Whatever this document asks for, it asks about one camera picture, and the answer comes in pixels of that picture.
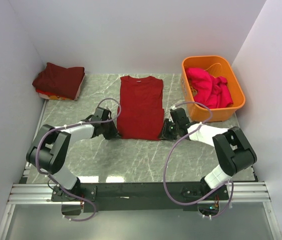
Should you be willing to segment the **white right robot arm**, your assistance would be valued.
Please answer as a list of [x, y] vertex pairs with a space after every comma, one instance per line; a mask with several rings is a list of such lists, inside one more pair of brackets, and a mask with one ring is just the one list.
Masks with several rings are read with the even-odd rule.
[[257, 155], [240, 127], [213, 127], [207, 125], [205, 120], [198, 123], [190, 122], [181, 107], [172, 108], [170, 116], [171, 119], [166, 119], [165, 123], [172, 132], [180, 136], [180, 139], [172, 146], [164, 165], [163, 186], [168, 196], [171, 195], [166, 182], [168, 163], [174, 149], [183, 140], [204, 143], [215, 150], [218, 165], [200, 182], [200, 194], [207, 200], [212, 199], [218, 193], [218, 188], [231, 180], [234, 175], [257, 162]]

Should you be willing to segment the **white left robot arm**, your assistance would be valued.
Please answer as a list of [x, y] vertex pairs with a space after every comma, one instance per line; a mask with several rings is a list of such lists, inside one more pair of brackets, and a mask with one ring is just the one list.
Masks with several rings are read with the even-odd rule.
[[66, 166], [70, 145], [102, 135], [111, 140], [119, 137], [109, 109], [97, 107], [94, 114], [72, 125], [43, 125], [26, 153], [26, 161], [44, 175], [51, 176], [63, 187], [69, 201], [83, 196], [80, 180]]

